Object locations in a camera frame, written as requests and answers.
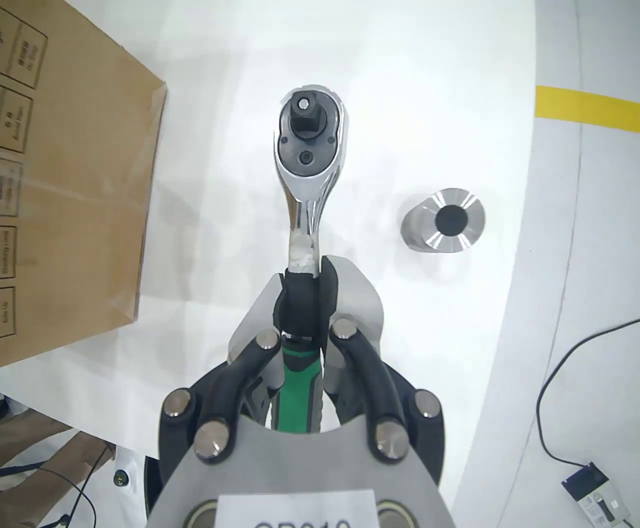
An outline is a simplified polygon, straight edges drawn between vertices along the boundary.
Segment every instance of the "label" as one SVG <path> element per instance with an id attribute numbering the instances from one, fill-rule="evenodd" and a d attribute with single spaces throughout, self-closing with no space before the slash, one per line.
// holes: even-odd
<path id="1" fill-rule="evenodd" d="M 15 278 L 15 251 L 18 229 L 12 225 L 0 225 L 0 280 Z"/>
<path id="2" fill-rule="evenodd" d="M 0 86 L 0 147 L 24 152 L 33 99 Z"/>
<path id="3" fill-rule="evenodd" d="M 15 334 L 15 288 L 0 288 L 0 337 Z"/>
<path id="4" fill-rule="evenodd" d="M 8 77 L 31 88 L 38 84 L 47 36 L 33 26 L 0 11 L 0 65 Z"/>
<path id="5" fill-rule="evenodd" d="M 7 74 L 11 67 L 14 45 L 22 22 L 9 11 L 0 8 L 0 71 Z"/>
<path id="6" fill-rule="evenodd" d="M 221 495 L 216 528 L 377 528 L 373 490 Z"/>
<path id="7" fill-rule="evenodd" d="M 0 158 L 0 216 L 18 216 L 22 163 Z"/>
<path id="8" fill-rule="evenodd" d="M 587 495 L 582 500 L 579 500 L 578 504 L 589 518 L 592 526 L 596 528 L 611 528 L 611 523 L 607 520 L 602 508 L 593 500 L 592 495 Z"/>

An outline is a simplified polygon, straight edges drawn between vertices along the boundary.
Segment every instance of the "yellow stripe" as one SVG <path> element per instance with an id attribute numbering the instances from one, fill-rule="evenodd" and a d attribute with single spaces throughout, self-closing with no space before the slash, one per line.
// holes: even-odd
<path id="1" fill-rule="evenodd" d="M 536 88 L 536 117 L 640 132 L 640 103 L 564 88 Z"/>

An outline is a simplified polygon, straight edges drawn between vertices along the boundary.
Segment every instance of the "metal screw head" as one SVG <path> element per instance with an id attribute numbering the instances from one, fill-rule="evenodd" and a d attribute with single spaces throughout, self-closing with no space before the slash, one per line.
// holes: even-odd
<path id="1" fill-rule="evenodd" d="M 260 348 L 272 350 L 278 344 L 278 333 L 271 328 L 266 328 L 258 332 L 255 336 L 255 342 Z"/>
<path id="2" fill-rule="evenodd" d="M 414 398 L 418 411 L 425 418 L 435 418 L 442 411 L 440 400 L 428 390 L 416 390 Z"/>
<path id="3" fill-rule="evenodd" d="M 402 460 L 409 453 L 409 435 L 397 422 L 380 422 L 376 426 L 376 445 L 388 459 Z"/>
<path id="4" fill-rule="evenodd" d="M 167 416 L 180 416 L 191 401 L 191 393 L 185 388 L 177 388 L 164 399 L 163 411 Z"/>
<path id="5" fill-rule="evenodd" d="M 381 511 L 378 515 L 378 522 L 380 528 L 409 528 L 406 518 L 392 509 Z"/>
<path id="6" fill-rule="evenodd" d="M 123 488 L 129 484 L 129 475 L 124 469 L 118 469 L 113 474 L 113 483 L 119 488 Z"/>
<path id="7" fill-rule="evenodd" d="M 185 528 L 213 528 L 216 522 L 218 501 L 210 500 L 197 506 L 185 523 Z"/>
<path id="8" fill-rule="evenodd" d="M 222 453 L 229 443 L 227 424 L 212 420 L 203 424 L 193 439 L 193 450 L 201 460 L 209 461 Z"/>
<path id="9" fill-rule="evenodd" d="M 411 513 L 401 504 L 391 500 L 378 503 L 380 528 L 418 528 Z"/>
<path id="10" fill-rule="evenodd" d="M 358 331 L 358 327 L 349 319 L 338 319 L 332 324 L 331 328 L 338 339 L 349 339 L 356 335 Z"/>

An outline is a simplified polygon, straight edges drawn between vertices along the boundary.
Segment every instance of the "power adapter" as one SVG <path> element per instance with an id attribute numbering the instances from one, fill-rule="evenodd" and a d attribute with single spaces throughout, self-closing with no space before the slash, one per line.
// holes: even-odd
<path id="1" fill-rule="evenodd" d="M 629 510 L 609 478 L 593 462 L 580 468 L 562 485 L 578 503 L 595 528 L 611 528 L 625 519 Z"/>

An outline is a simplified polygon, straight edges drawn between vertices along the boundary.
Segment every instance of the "green rubber grip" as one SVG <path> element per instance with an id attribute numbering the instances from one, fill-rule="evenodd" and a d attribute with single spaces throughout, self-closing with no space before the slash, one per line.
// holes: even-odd
<path id="1" fill-rule="evenodd" d="M 320 350 L 282 348 L 284 384 L 271 405 L 271 428 L 285 433 L 315 433 L 322 412 Z"/>

